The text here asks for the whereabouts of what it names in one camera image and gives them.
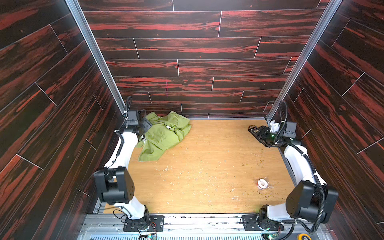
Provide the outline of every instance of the wood panel wall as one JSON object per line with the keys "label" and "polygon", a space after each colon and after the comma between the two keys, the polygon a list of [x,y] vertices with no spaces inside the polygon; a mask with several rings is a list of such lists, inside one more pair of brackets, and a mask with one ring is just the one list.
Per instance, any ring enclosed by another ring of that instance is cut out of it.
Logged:
{"label": "wood panel wall", "polygon": [[64,0],[0,11],[0,238],[75,239],[121,115]]}
{"label": "wood panel wall", "polygon": [[339,191],[328,224],[339,240],[384,238],[383,15],[381,1],[344,0],[285,98]]}
{"label": "wood panel wall", "polygon": [[79,0],[133,107],[265,117],[325,0]]}

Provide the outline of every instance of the back wall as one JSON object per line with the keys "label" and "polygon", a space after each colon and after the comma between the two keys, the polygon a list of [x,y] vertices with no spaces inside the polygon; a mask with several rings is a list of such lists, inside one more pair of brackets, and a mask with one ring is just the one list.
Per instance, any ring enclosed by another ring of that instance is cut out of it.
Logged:
{"label": "back wall", "polygon": [[265,117],[326,0],[79,0],[125,99],[187,117]]}

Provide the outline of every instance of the light wood surface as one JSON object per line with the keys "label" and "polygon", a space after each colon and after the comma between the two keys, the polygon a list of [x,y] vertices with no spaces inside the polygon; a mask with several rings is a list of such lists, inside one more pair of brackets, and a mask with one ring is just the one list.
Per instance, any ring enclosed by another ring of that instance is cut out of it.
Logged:
{"label": "light wood surface", "polygon": [[[155,162],[138,162],[129,173],[135,196],[150,213],[251,213],[283,203],[294,188],[277,148],[266,148],[249,132],[264,120],[191,120],[192,129]],[[258,191],[268,177],[272,189]],[[106,205],[104,213],[111,213]]]}

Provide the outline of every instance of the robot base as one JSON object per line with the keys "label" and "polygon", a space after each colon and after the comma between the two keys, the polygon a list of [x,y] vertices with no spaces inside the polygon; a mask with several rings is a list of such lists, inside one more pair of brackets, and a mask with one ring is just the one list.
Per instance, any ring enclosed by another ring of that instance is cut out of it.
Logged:
{"label": "robot base", "polygon": [[124,232],[162,232],[164,228],[164,216],[149,216],[145,206],[144,216],[141,219],[125,219]]}

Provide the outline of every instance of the green cloth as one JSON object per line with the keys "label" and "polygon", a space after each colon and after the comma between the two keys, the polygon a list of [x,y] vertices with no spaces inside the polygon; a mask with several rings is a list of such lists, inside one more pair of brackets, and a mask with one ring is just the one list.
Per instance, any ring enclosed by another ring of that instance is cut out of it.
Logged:
{"label": "green cloth", "polygon": [[154,112],[146,116],[152,127],[145,133],[146,142],[139,156],[139,161],[157,161],[165,150],[176,146],[191,129],[189,119],[170,112],[165,117],[158,117]]}

